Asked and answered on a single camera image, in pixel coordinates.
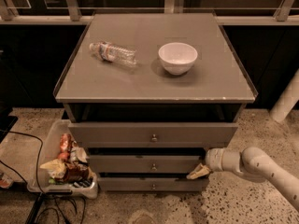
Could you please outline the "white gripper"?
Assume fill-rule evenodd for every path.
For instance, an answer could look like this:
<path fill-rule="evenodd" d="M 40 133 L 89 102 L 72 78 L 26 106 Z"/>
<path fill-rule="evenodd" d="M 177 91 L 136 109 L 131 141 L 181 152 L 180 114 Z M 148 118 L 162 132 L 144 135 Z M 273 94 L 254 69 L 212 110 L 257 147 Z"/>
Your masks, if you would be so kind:
<path fill-rule="evenodd" d="M 205 162 L 206 165 L 199 163 L 186 178 L 194 180 L 209 175 L 211 171 L 241 173 L 241 154 L 238 151 L 230 151 L 227 148 L 212 148 L 206 153 Z"/>

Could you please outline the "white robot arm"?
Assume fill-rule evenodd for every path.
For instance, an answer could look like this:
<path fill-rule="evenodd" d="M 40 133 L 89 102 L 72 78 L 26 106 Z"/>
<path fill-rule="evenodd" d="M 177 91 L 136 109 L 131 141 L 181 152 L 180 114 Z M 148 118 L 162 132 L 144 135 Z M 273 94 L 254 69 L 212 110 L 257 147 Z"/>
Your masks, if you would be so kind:
<path fill-rule="evenodd" d="M 299 211 L 299 179 L 258 147 L 246 147 L 242 152 L 212 148 L 187 178 L 194 180 L 213 172 L 230 172 L 251 182 L 268 180 Z"/>

